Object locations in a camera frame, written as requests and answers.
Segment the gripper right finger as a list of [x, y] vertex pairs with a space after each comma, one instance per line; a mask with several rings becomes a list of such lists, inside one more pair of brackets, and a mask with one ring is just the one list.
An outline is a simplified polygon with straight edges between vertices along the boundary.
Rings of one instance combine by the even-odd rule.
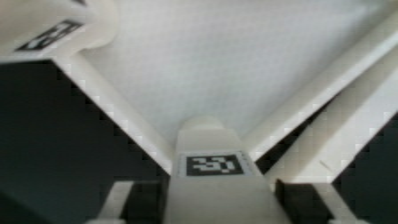
[[330, 183], [278, 180], [276, 196], [292, 224], [372, 224], [354, 214]]

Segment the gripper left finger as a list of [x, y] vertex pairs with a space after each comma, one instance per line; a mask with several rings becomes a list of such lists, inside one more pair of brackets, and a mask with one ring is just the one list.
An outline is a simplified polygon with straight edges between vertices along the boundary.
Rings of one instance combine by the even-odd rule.
[[118, 181], [102, 209], [86, 224], [163, 224], [164, 187], [159, 181]]

